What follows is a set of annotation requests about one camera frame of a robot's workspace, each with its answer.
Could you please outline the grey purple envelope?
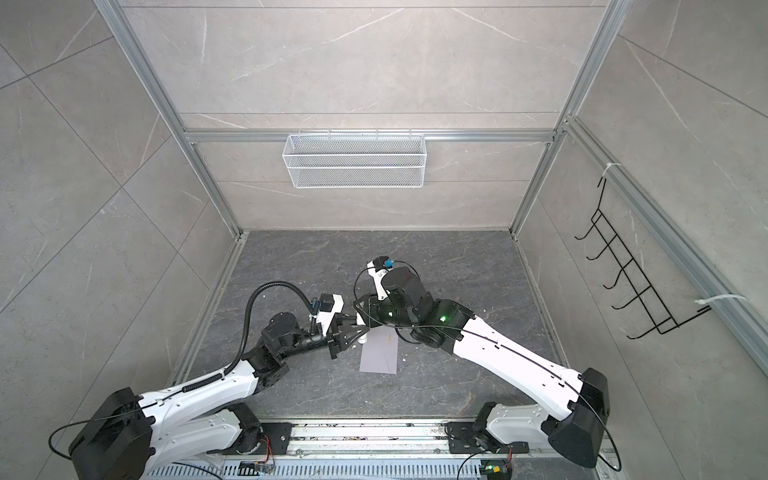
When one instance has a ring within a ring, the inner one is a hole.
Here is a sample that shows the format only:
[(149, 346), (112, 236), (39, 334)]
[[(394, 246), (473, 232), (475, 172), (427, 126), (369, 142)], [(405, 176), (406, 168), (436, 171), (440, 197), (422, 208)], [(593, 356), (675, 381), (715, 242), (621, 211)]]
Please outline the grey purple envelope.
[(359, 371), (395, 375), (398, 370), (399, 337), (392, 328), (378, 327), (366, 334)]

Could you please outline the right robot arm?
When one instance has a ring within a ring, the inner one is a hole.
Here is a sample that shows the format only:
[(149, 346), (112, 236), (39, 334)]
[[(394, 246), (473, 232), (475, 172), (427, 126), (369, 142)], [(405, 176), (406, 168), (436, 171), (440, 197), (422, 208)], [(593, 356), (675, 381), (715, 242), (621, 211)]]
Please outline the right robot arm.
[(367, 326), (405, 330), (414, 342), (474, 363), (534, 400), (524, 413), (486, 403), (472, 426), (479, 448), (496, 453), (510, 445), (544, 441), (581, 467), (594, 468), (602, 461), (601, 444), (610, 435), (608, 385), (602, 373), (549, 361), (507, 338), (468, 307), (434, 298), (403, 262), (378, 258), (363, 272), (373, 280), (375, 291), (355, 297), (353, 307)]

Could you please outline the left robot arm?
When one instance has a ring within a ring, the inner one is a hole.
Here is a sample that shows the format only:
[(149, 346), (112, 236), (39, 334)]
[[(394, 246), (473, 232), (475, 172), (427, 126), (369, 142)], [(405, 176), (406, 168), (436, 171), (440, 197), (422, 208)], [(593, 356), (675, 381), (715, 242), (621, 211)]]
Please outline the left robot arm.
[(114, 392), (69, 446), (78, 478), (139, 479), (198, 454), (264, 447), (261, 422), (245, 399), (282, 378), (288, 357), (323, 348), (337, 356), (369, 330), (343, 313), (322, 316), (322, 325), (306, 330), (288, 312), (275, 315), (233, 368), (141, 395)]

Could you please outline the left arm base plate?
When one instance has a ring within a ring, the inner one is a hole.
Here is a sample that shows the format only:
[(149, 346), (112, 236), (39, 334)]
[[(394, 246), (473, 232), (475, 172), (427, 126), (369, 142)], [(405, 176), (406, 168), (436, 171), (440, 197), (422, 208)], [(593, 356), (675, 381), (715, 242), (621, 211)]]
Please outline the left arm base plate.
[(265, 457), (267, 444), (269, 444), (271, 455), (286, 455), (292, 430), (293, 424), (290, 422), (262, 423), (256, 447), (251, 451), (251, 454)]

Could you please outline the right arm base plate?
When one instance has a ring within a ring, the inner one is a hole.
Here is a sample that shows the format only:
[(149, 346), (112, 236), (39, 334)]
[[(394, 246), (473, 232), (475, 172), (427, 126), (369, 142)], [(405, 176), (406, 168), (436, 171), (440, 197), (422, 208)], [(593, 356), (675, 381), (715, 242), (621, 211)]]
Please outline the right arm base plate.
[(451, 454), (481, 453), (482, 448), (475, 439), (472, 422), (447, 422), (444, 432), (448, 440), (448, 448)]

